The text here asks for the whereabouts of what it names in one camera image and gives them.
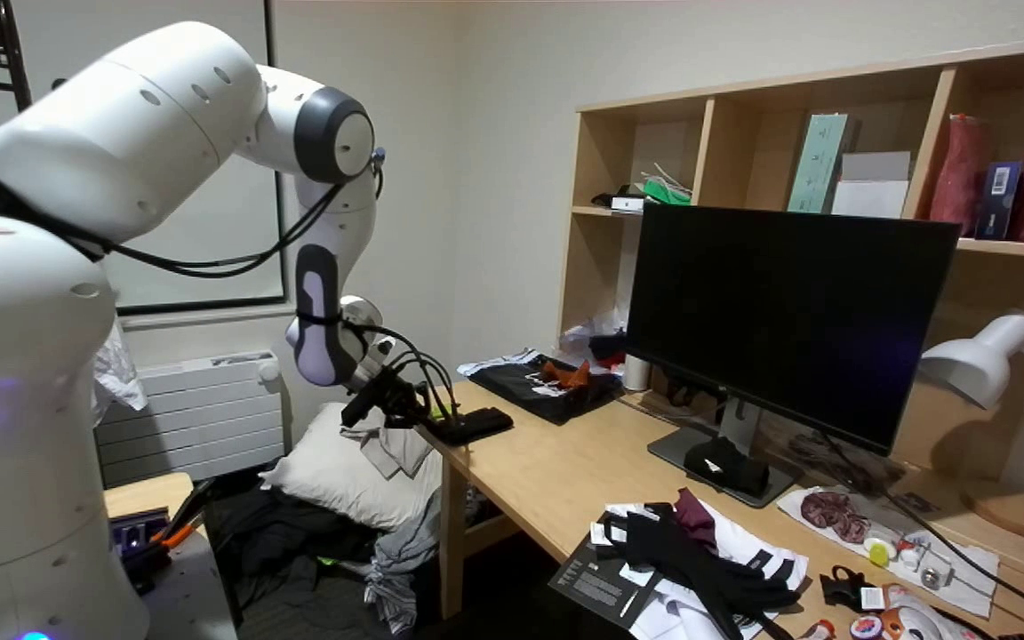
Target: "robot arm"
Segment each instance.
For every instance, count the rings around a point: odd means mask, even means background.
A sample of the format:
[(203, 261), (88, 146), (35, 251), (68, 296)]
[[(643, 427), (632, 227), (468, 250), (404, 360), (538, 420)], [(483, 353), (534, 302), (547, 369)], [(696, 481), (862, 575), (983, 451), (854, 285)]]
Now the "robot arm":
[(304, 205), (342, 190), (300, 240), (292, 346), (310, 384), (346, 384), (365, 349), (339, 325), (339, 291), (372, 231), (380, 157), (370, 115), (342, 89), (263, 67), (210, 25), (166, 25), (0, 125), (0, 185), (118, 247), (157, 227), (230, 153), (292, 174)]

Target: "cable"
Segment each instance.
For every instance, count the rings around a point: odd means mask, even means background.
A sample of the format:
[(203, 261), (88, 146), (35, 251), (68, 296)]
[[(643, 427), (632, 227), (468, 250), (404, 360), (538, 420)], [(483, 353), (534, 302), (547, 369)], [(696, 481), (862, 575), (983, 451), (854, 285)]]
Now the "cable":
[(88, 240), (88, 243), (105, 243), (105, 250), (120, 251), (127, 261), (171, 272), (171, 273), (186, 273), (186, 277), (240, 277), (247, 272), (255, 272), (260, 264), (266, 264), (273, 251), (287, 250), (292, 243), (300, 243), (339, 198), (339, 192), (352, 181), (361, 181), (365, 170), (372, 170), (376, 178), (376, 195), (383, 185), (383, 170), (380, 170), (383, 157), (370, 157), (370, 163), (349, 178), (349, 181), (333, 181), (273, 247), (260, 250), (260, 251), (247, 251), (247, 256), (228, 256), (228, 261), (171, 261), (171, 256), (157, 256), (157, 251), (141, 251), (132, 247), (114, 247), (105, 240)]
[[(824, 446), (843, 458), (843, 467), (850, 467), (854, 473), (862, 473), (862, 467), (832, 441), (832, 433), (819, 432), (824, 439)], [(894, 499), (886, 486), (874, 486), (877, 499), (894, 503), (911, 523), (916, 523), (921, 531), (927, 531), (946, 552), (952, 552), (960, 563), (969, 563), (973, 573), (983, 573), (984, 580), (1007, 588), (1010, 594), (1016, 594), (1024, 601), (1024, 590), (1012, 588), (1010, 580), (988, 573), (984, 567), (977, 567), (973, 560), (969, 560), (951, 536), (941, 536), (927, 518), (921, 518), (913, 507), (906, 507), (901, 499)]]
[(388, 336), (388, 337), (403, 340), (403, 346), (410, 349), (404, 366), (410, 366), (410, 364), (419, 366), (419, 373), (423, 373), (423, 382), (428, 382), (428, 389), (429, 389), (429, 394), (433, 394), (433, 403), (438, 403), (442, 420), (447, 420), (447, 423), (460, 420), (460, 403), (455, 403), (455, 391), (453, 391), (453, 378), (447, 378), (447, 369), (444, 369), (433, 355), (419, 353), (404, 336), (400, 336), (400, 331), (391, 331), (391, 327), (380, 327), (380, 325), (349, 325), (349, 320), (346, 320), (346, 327), (352, 327), (357, 336), (365, 331), (365, 336)]

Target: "box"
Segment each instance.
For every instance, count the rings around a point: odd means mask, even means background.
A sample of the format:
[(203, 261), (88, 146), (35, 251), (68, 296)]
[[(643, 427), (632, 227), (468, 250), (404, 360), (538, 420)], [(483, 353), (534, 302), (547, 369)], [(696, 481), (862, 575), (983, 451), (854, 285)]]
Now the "box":
[(1010, 221), (1021, 192), (1021, 163), (991, 163), (970, 221), (970, 240), (1010, 240)]
[(580, 608), (595, 612), (599, 620), (630, 629), (643, 608), (655, 601), (655, 584), (625, 575), (630, 567), (620, 552), (580, 542), (576, 555), (551, 575), (551, 590), (576, 601)]
[(832, 215), (905, 216), (911, 153), (843, 153)]

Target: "book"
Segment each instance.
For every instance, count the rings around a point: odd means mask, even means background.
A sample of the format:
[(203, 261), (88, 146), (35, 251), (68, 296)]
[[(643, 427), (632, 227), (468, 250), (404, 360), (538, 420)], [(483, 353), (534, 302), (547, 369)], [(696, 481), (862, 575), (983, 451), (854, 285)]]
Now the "book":
[(790, 190), (793, 215), (829, 215), (839, 153), (850, 140), (850, 115), (811, 115)]
[(911, 153), (843, 153), (832, 215), (901, 216), (906, 198)]
[(551, 575), (551, 590), (630, 629), (655, 597), (659, 575), (632, 575), (620, 552), (582, 536), (576, 555)]

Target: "desk surface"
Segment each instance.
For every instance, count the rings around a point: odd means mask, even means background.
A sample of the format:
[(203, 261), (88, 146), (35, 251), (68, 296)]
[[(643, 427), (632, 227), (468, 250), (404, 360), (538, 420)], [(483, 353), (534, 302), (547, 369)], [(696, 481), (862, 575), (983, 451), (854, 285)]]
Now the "desk surface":
[[(811, 560), (811, 588), (800, 597), (803, 612), (784, 616), (784, 627), (793, 632), (803, 632), (819, 620), (850, 620), (839, 608), (824, 608), (823, 588), (813, 580), (819, 573), (829, 573), (832, 567), (854, 567), (870, 584), (894, 584), (889, 573), (824, 542), (811, 528), (800, 528), (778, 506), (735, 506), (720, 492), (688, 481), (683, 471), (647, 454), (647, 446), (673, 433), (673, 423), (647, 415), (638, 404), (613, 403), (599, 413), (570, 420), (566, 427), (556, 427), (476, 384), (460, 384), (455, 394), (461, 408), (506, 408), (516, 427), (465, 449), (442, 449), (444, 458), (560, 563), (576, 552), (586, 528), (601, 517), (606, 506), (673, 503), (678, 486), (691, 486), (702, 503), (714, 506), (722, 517), (735, 518), (749, 532)], [(941, 518), (935, 518), (941, 532), (960, 544), (996, 552), (1004, 560), (1004, 580), (1024, 590), (1021, 536), (1010, 536), (960, 507), (938, 481), (913, 478), (911, 485), (935, 506), (935, 511), (941, 511)], [(973, 622), (991, 632), (1016, 632), (1024, 629), (1024, 601), (998, 588), (991, 601), (991, 620)]]

